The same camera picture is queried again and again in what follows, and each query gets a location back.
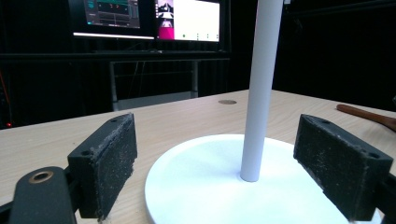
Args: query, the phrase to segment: white pole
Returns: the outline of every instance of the white pole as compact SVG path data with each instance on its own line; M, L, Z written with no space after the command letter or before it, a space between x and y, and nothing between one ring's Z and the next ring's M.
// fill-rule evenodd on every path
M248 182L260 177L282 7L282 0L258 1L241 166Z

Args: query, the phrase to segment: cable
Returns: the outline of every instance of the cable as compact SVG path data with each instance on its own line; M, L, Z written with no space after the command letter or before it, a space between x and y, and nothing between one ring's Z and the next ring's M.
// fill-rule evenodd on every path
M3 90L4 90L4 95L6 96L7 104L9 105L8 91L6 88L6 84L4 83L4 80L3 80L3 74L1 73L1 70L0 70L0 79L1 79L1 84L2 84Z
M128 91L128 98L131 97L131 91L132 91L132 87L134 85L134 77L136 77L138 66L139 66L139 62L136 63L136 67L134 68L134 74L132 75L131 86L129 87L129 91Z
M145 65L146 65L146 62L143 62L143 66L142 66L142 72L141 72L141 78L140 78L140 86L139 86L139 94L137 95L137 96L139 96L140 97L140 93L141 93L141 91L142 91L142 86L143 86L143 76L144 76L144 71L145 71Z

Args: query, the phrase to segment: white round base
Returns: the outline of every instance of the white round base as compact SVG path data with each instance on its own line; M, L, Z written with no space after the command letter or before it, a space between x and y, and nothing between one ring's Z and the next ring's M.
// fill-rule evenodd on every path
M201 137L173 147L149 171L145 194L154 223L348 223L292 156L265 138L260 179L239 176L244 135ZM371 222L380 223L378 213Z

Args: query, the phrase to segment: desk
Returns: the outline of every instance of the desk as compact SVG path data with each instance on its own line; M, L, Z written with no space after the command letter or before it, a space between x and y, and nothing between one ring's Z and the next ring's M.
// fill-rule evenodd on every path
M234 100L236 104L220 104ZM109 215L112 223L148 223L145 180L152 164L182 142L221 133L244 133L248 91L195 98L60 120L0 131L0 204L12 201L15 183L25 174L45 166L67 166L67 155L106 120L127 112L135 117L138 157L134 173L126 182ZM267 137L294 144L302 113L327 119L370 145L396 158L396 133L388 128L339 112L338 103L273 91ZM358 106L389 117L396 113ZM396 165L391 172L396 175ZM78 223L96 223L93 219Z

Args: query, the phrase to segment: screw hole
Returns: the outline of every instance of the screw hole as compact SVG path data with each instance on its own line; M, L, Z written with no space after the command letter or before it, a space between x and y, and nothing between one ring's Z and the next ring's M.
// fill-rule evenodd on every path
M85 150L85 151L81 152L81 155L83 155L83 156L90 156L91 154L92 154L92 152L89 150Z
M50 179L53 176L53 172L52 171L43 171L43 172L39 172L35 175L32 175L29 178L29 182L31 184L38 184L38 183L42 183L48 179Z
M369 152L369 156L370 156L370 157L373 157L373 158L375 158L375 159L379 159L378 154L375 154L375 153L373 153L373 152Z

